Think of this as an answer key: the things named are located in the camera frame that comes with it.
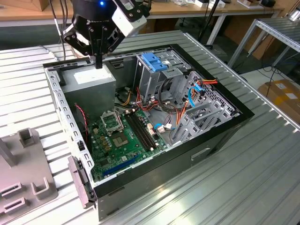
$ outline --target yellow wire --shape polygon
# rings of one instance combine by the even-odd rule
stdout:
[[[202,81],[212,82],[212,81],[216,81],[216,79],[215,80],[202,80]]]
[[[127,105],[129,103],[129,101],[130,101],[130,95],[131,95],[131,91],[128,93],[127,101],[125,103],[121,104],[121,105],[124,106],[124,105]]]

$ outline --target desk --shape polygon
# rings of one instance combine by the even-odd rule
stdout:
[[[69,20],[73,16],[72,5],[68,2],[69,9]],[[59,23],[62,23],[62,12],[58,0],[53,0],[53,7],[56,12]],[[272,17],[277,17],[278,14],[283,10],[281,7],[275,6],[274,8],[264,9],[248,9],[241,4],[237,3],[236,0],[232,0],[232,3],[226,4],[224,8],[217,8],[214,16],[219,16],[216,25],[211,33],[211,36],[207,42],[211,45],[226,16],[228,15],[254,15],[254,14],[272,14]],[[202,17],[205,16],[206,8],[199,8],[194,4],[188,6],[178,6],[172,2],[152,2],[152,9],[148,19],[162,19],[162,18],[181,18],[181,17]],[[53,16],[50,6],[48,6],[43,12],[32,11],[22,8],[16,8],[12,6],[5,6],[0,9],[0,27],[13,27],[13,26],[29,26],[29,25],[45,25],[54,24]]]
[[[189,34],[171,31],[129,37],[116,51],[166,44],[179,44],[255,115],[219,152],[101,224],[297,224],[300,133],[296,128],[300,126]],[[47,48],[61,59],[61,45]],[[66,49],[67,58],[74,58],[70,48]],[[14,124],[0,127],[0,137],[12,134],[14,125],[36,128],[59,192],[53,201],[9,225],[98,225],[97,212],[82,208],[68,170],[70,148],[42,67],[52,57],[40,47],[31,47],[0,51],[0,59],[0,120],[1,112],[23,112]],[[45,111],[45,105],[52,108]]]

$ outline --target sticker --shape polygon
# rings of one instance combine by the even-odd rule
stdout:
[[[125,162],[127,160],[127,157],[126,156],[122,156],[122,160],[123,160],[123,162]]]
[[[280,89],[286,89],[286,86],[283,83],[277,83],[276,86]]]
[[[112,77],[112,76],[107,72],[105,68],[85,70],[85,71],[74,73],[74,78],[76,79],[78,84],[97,81],[108,77]]]
[[[286,95],[287,95],[290,99],[297,99],[297,96],[295,96],[293,93],[286,93]]]

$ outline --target expansion slot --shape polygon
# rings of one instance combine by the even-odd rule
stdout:
[[[138,117],[135,114],[130,114],[126,115],[125,119],[135,133],[136,137],[142,143],[144,149],[146,151],[154,150],[156,148],[156,145],[152,140],[150,134],[143,127]]]
[[[107,175],[109,175],[111,173],[117,172],[120,169],[123,169],[124,167],[126,167],[126,166],[128,166],[130,164],[133,164],[135,162],[136,158],[138,158],[138,157],[139,157],[139,155],[135,156],[134,158],[131,158],[131,159],[127,160],[124,163],[121,163],[121,164],[119,164],[119,165],[117,165],[117,166],[115,166],[113,168],[110,168],[110,169],[104,171],[103,172],[103,176],[107,176]]]

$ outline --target slotted aluminum surface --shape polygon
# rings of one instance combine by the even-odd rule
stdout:
[[[256,25],[278,40],[300,52],[300,23],[287,17],[258,19]]]
[[[179,44],[254,113],[224,148],[102,222],[118,224],[297,224],[300,218],[300,134],[226,65],[180,31],[126,38],[117,52]],[[62,57],[59,45],[49,48]],[[67,59],[73,58],[67,47]],[[98,224],[78,198],[65,142],[43,72],[51,57],[39,47],[0,52],[0,136],[36,128],[59,196],[11,222]]]

